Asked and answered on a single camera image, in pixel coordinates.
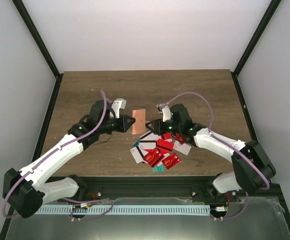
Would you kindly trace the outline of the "pink card holder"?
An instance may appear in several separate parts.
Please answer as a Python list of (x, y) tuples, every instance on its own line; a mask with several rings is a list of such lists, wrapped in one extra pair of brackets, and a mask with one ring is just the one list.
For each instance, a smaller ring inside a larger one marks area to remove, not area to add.
[(146, 131), (146, 110), (132, 110), (132, 117), (135, 119), (135, 123), (132, 125), (132, 134), (138, 135), (144, 133)]

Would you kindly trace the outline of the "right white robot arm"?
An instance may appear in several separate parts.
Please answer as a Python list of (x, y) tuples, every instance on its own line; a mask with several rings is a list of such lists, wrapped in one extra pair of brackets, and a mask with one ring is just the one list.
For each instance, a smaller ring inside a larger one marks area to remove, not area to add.
[(156, 135), (172, 134), (194, 147), (209, 150), (228, 160), (233, 171), (219, 174), (207, 188), (208, 198), (214, 202), (221, 200), (225, 193), (243, 190), (253, 194), (270, 188), (270, 180), (276, 170), (259, 142), (234, 140), (213, 132), (210, 128), (193, 122), (183, 104), (172, 107), (158, 105), (161, 119), (146, 123), (146, 127)]

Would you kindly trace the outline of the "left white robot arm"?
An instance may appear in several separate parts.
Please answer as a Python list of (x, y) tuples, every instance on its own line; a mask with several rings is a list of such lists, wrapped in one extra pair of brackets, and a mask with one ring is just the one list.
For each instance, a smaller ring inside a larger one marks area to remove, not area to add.
[(70, 175), (53, 182), (48, 179), (70, 159), (96, 143), (100, 135), (127, 132), (135, 119), (120, 114), (126, 103), (123, 98), (95, 102), (90, 113), (74, 124), (53, 148), (20, 170), (8, 170), (4, 176), (4, 203), (25, 219), (53, 201), (64, 198), (71, 202), (83, 201), (87, 196), (87, 185), (80, 177)]

